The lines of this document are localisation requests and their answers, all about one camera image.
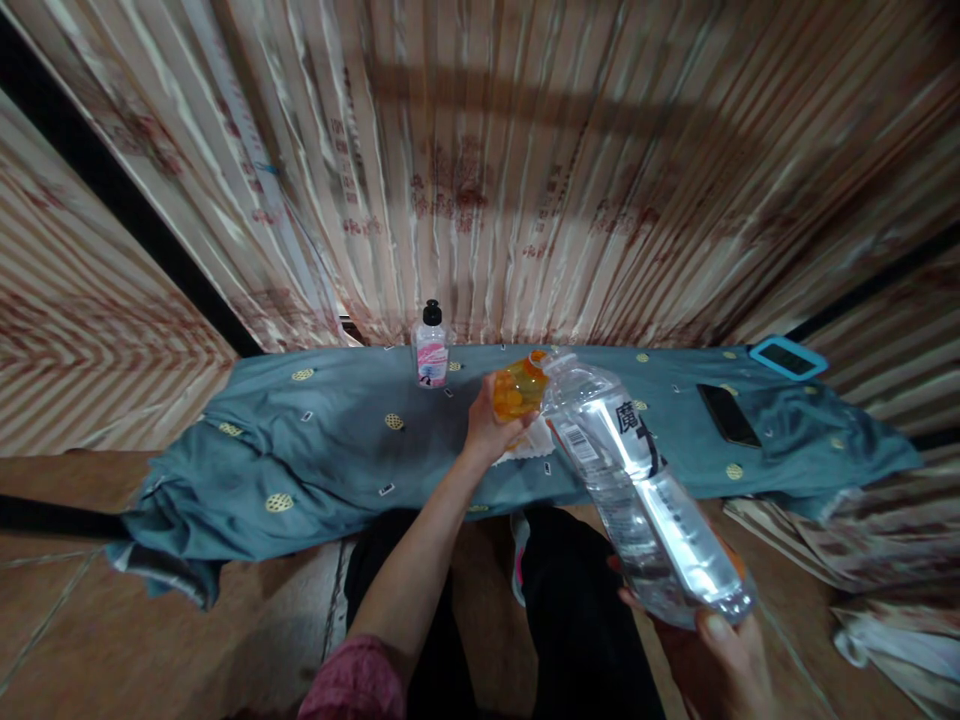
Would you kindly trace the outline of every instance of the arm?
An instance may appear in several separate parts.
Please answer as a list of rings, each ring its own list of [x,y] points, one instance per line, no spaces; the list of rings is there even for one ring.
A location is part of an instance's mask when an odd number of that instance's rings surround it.
[[[347,639],[379,638],[404,687],[417,666],[450,568],[453,544],[473,493],[490,465],[530,426],[536,413],[509,424],[493,414],[495,374],[487,375],[470,408],[463,451],[367,590]]]

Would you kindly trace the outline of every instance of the leg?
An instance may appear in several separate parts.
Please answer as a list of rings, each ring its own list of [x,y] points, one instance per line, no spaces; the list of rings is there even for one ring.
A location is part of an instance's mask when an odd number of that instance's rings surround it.
[[[380,567],[417,518],[416,510],[391,510],[377,518],[357,542],[350,556],[344,592],[347,627],[353,625],[360,601]],[[470,683],[467,656],[453,617],[451,578],[437,604],[423,653],[407,691],[407,717],[476,717],[477,704]]]
[[[534,718],[663,718],[607,540],[556,508],[524,511],[527,622],[540,658]]]

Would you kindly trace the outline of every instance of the sneaker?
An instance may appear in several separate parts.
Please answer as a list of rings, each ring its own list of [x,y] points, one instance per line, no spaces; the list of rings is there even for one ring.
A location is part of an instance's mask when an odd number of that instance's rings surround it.
[[[513,596],[520,603],[520,607],[527,606],[526,598],[523,597],[523,572],[520,569],[520,561],[523,560],[523,551],[527,547],[527,540],[530,539],[530,523],[524,516],[523,511],[517,511],[510,514],[510,534],[513,535],[513,579],[510,587],[513,589]]]

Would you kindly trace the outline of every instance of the tiled floor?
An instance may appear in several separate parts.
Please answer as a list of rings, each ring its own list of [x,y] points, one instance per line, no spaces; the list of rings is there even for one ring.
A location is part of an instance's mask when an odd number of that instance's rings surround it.
[[[138,453],[0,460],[0,493],[118,511],[146,472]],[[919,718],[872,667],[833,650],[832,590],[705,504],[752,568],[767,652],[790,718]],[[592,508],[572,510],[599,526]],[[232,563],[207,614],[149,600],[82,543],[0,537],[0,717],[281,720],[293,717],[325,651],[343,636],[338,575],[350,543]],[[465,526],[454,602],[478,701],[511,717],[533,707],[537,659],[507,583],[506,519]],[[638,617],[671,720],[685,718],[648,622]]]

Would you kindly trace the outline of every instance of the bottle cap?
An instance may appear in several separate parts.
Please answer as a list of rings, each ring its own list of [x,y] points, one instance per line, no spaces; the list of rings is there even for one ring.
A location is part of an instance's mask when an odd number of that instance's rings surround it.
[[[439,325],[443,322],[443,312],[440,310],[440,303],[436,300],[427,300],[427,306],[423,309],[423,324]]]

